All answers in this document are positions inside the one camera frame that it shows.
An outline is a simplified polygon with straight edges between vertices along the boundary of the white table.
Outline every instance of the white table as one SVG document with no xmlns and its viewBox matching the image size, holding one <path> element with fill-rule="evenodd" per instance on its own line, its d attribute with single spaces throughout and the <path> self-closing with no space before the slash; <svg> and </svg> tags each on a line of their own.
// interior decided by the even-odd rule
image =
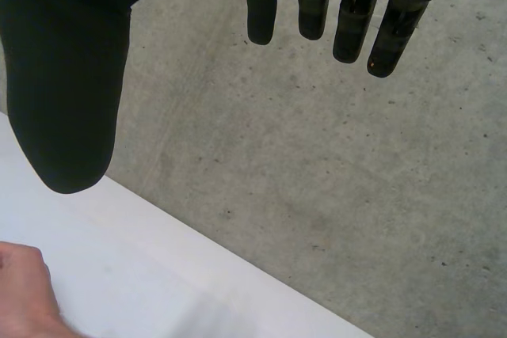
<svg viewBox="0 0 507 338">
<path fill-rule="evenodd" d="M 35 245 L 66 319 L 104 338 L 371 338 L 109 178 L 57 195 L 0 114 L 0 240 Z"/>
</svg>

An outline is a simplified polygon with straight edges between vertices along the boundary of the white surface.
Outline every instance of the white surface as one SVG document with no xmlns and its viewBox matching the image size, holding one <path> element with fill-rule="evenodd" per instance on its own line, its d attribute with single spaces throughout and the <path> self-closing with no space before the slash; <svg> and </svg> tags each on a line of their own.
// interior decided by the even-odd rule
<svg viewBox="0 0 507 338">
<path fill-rule="evenodd" d="M 0 114 L 0 240 L 40 247 L 68 321 L 107 338 L 368 338 L 108 178 L 46 189 Z"/>
</svg>

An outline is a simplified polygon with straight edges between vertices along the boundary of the gray concrete surface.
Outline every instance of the gray concrete surface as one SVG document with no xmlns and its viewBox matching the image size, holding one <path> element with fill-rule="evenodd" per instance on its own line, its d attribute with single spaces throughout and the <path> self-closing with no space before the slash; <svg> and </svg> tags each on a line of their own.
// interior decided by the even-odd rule
<svg viewBox="0 0 507 338">
<path fill-rule="evenodd" d="M 377 338 L 505 337 L 507 5 L 434 1 L 380 80 L 387 0 L 349 66 L 339 1 L 257 47 L 244 0 L 142 0 L 109 175 Z"/>
</svg>

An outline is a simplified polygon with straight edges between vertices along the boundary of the concrete floor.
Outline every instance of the concrete floor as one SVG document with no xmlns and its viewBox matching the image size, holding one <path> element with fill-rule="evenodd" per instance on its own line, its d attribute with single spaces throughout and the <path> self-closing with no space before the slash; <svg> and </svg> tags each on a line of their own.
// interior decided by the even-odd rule
<svg viewBox="0 0 507 338">
<path fill-rule="evenodd" d="M 353 65 L 339 2 L 258 47 L 245 0 L 142 0 L 109 175 L 377 338 L 505 337 L 507 4 L 435 0 L 380 80 L 387 0 Z"/>
</svg>

